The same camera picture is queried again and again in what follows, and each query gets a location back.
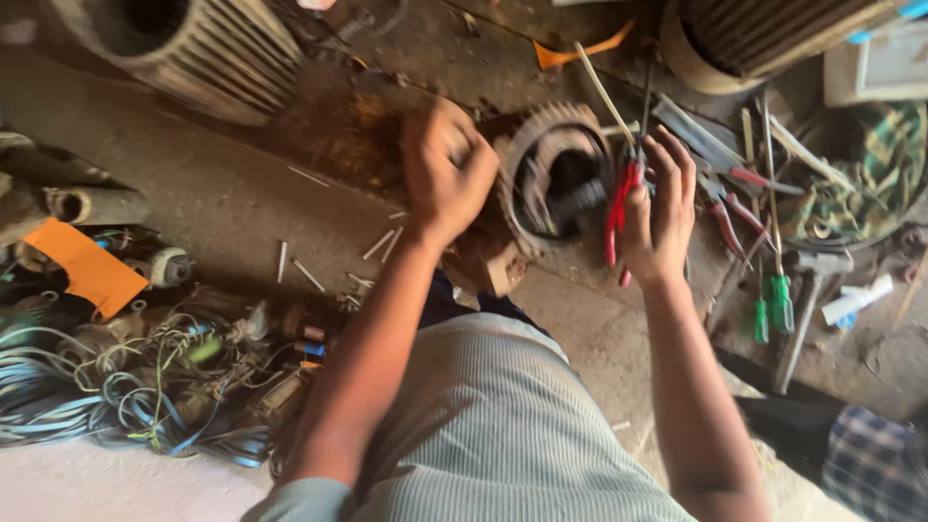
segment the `red handle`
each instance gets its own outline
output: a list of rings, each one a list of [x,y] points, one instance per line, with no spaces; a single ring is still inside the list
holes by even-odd
[[[731,218],[728,217],[725,204],[717,202],[712,207],[712,213],[718,219],[718,227],[722,231],[722,237],[725,238],[728,249],[738,257],[744,258],[744,249],[741,248],[741,243],[738,242],[738,237],[735,236],[735,228],[731,226]]]
[[[632,273],[628,268],[622,268],[622,275],[619,276],[619,288],[625,288],[632,282]]]
[[[756,172],[751,172],[750,170],[742,167],[731,167],[731,170],[729,170],[728,173],[732,177],[747,181],[748,183],[758,187],[766,187],[767,183],[770,182],[770,180],[757,174]]]
[[[730,205],[731,208],[738,213],[738,215],[747,220],[747,222],[750,223],[752,227],[754,227],[754,230],[757,230],[757,232],[761,234],[767,232],[767,227],[764,226],[764,223],[762,223],[761,220],[758,219],[753,212],[751,212],[751,209],[741,204],[741,201],[738,200],[738,196],[729,194],[725,196],[725,201],[728,202],[728,205]]]
[[[615,268],[615,228],[619,228],[621,234],[625,231],[625,198],[632,187],[644,183],[644,169],[640,168],[640,163],[631,163],[625,167],[622,174],[619,187],[615,191],[615,197],[612,198],[612,208],[609,210],[609,216],[606,218],[606,230],[603,236],[603,247],[606,255],[606,265],[609,268]]]

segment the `orange plastic strip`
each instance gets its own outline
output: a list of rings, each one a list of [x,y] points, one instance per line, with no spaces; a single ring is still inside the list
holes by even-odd
[[[116,315],[139,292],[148,280],[100,248],[77,228],[54,217],[45,220],[38,230],[23,238],[61,265],[68,272],[68,294],[80,295],[97,305],[103,320]]]
[[[631,32],[632,28],[635,27],[635,21],[630,20],[621,31],[616,33],[609,40],[603,40],[594,46],[584,47],[586,55],[595,55],[602,51],[608,51],[609,49],[615,49],[625,40],[625,37]],[[575,59],[580,58],[580,55],[574,51],[572,53],[559,53],[552,51],[550,49],[545,49],[535,40],[532,40],[532,43],[535,44],[535,53],[538,55],[538,65],[542,69],[547,69],[548,67],[554,67],[555,65],[563,65],[569,61],[574,61]]]

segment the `checkered cloth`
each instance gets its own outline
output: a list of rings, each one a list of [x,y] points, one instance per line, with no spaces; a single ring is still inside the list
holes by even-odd
[[[844,408],[829,436],[822,488],[873,521],[928,521],[924,434],[863,407]]]

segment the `green screwdriver handle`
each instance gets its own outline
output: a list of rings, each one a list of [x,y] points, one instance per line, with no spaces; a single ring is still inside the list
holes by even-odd
[[[773,327],[777,332],[793,333],[795,324],[793,301],[790,300],[790,278],[773,276],[770,278],[770,288],[773,292],[770,299],[770,315],[773,319]]]
[[[767,321],[767,303],[763,298],[754,302],[754,340],[764,345],[770,342],[770,323]]]

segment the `striped shirt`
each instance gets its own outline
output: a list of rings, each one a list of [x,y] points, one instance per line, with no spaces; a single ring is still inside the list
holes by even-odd
[[[494,314],[419,331],[354,489],[304,478],[243,520],[693,520],[619,445],[561,348]]]

